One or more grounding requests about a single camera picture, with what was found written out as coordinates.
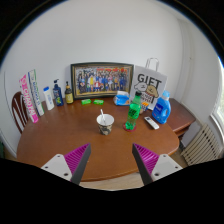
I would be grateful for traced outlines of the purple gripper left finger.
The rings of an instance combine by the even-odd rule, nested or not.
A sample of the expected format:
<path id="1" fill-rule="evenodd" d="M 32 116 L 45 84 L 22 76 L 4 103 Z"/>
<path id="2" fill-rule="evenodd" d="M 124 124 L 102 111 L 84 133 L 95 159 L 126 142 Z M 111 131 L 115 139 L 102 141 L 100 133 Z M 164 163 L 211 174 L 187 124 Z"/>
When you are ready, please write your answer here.
<path id="1" fill-rule="evenodd" d="M 79 185 L 91 154 L 89 143 L 82 145 L 66 155 L 56 154 L 42 169 Z"/>

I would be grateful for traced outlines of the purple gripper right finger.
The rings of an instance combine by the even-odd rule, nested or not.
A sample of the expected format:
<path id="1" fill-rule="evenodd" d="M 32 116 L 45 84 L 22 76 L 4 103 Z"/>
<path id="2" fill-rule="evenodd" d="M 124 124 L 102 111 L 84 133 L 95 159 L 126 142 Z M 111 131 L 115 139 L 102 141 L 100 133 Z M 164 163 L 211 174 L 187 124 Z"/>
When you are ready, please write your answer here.
<path id="1" fill-rule="evenodd" d="M 144 185 L 148 185 L 182 169 L 168 154 L 157 155 L 136 143 L 132 146 L 132 154 Z"/>

